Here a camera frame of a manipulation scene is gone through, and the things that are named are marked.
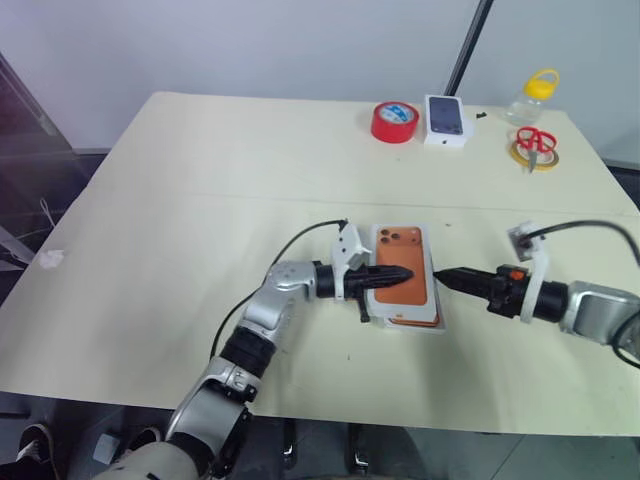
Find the red scissors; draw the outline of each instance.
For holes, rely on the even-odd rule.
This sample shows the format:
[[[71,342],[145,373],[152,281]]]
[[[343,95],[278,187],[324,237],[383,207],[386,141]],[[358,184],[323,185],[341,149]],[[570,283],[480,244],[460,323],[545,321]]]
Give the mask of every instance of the red scissors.
[[[552,152],[558,141],[548,132],[535,127],[522,127],[516,134],[516,142],[529,152],[529,173],[536,168],[538,153]]]

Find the orange phone case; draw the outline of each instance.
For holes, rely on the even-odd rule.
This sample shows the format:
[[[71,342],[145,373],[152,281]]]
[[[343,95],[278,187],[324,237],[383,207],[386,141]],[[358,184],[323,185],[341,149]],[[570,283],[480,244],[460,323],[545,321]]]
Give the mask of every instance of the orange phone case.
[[[419,228],[383,227],[378,230],[376,264],[399,265],[413,271],[413,277],[406,282],[376,289],[376,301],[400,305],[424,305],[427,303],[424,252]]]

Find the white wall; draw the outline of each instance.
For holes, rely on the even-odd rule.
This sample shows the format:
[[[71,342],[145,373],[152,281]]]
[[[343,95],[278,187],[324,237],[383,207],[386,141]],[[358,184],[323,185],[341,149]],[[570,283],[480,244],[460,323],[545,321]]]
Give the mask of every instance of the white wall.
[[[458,93],[505,105],[547,66],[560,72],[549,107],[567,111],[601,157],[640,169],[640,2],[497,0]]]
[[[108,148],[157,90],[420,101],[476,0],[0,0],[0,51],[74,148]]]

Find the table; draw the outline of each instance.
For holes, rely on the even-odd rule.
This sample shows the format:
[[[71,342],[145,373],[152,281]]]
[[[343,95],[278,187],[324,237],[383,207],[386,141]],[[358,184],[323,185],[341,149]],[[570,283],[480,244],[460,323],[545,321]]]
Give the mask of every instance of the table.
[[[640,217],[566,114],[540,126],[560,164],[529,175],[509,125],[467,107],[463,150],[387,145],[373,104],[157,93],[47,239],[0,309],[0,389],[173,408],[208,360],[217,326],[298,230],[331,218],[429,226],[436,269],[516,263],[506,229]],[[475,113],[488,116],[475,120]],[[335,230],[287,258],[328,261]],[[640,293],[623,240],[582,229],[546,242],[548,277]],[[640,434],[640,375],[608,348],[485,311],[440,288],[445,335],[359,323],[317,300],[294,322],[256,414],[492,432]]]

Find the person's foot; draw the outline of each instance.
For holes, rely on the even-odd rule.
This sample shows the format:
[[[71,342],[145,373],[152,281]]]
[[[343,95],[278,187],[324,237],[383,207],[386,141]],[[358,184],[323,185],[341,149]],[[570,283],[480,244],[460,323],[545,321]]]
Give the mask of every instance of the person's foot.
[[[131,439],[131,441],[127,444],[122,454],[118,456],[118,458],[114,463],[121,462],[122,460],[127,458],[129,455],[131,455],[132,452],[136,451],[140,447],[147,445],[148,443],[161,442],[161,441],[162,441],[162,434],[160,433],[160,430],[158,430],[156,427],[145,427],[142,429],[140,433],[138,433],[135,437]]]
[[[51,467],[56,480],[60,480],[53,456],[53,437],[46,425],[34,423],[22,432],[16,461],[25,457],[32,458],[43,466]]]
[[[145,446],[148,443],[162,441],[162,434],[156,427],[145,427],[127,446],[127,450],[132,452]]]

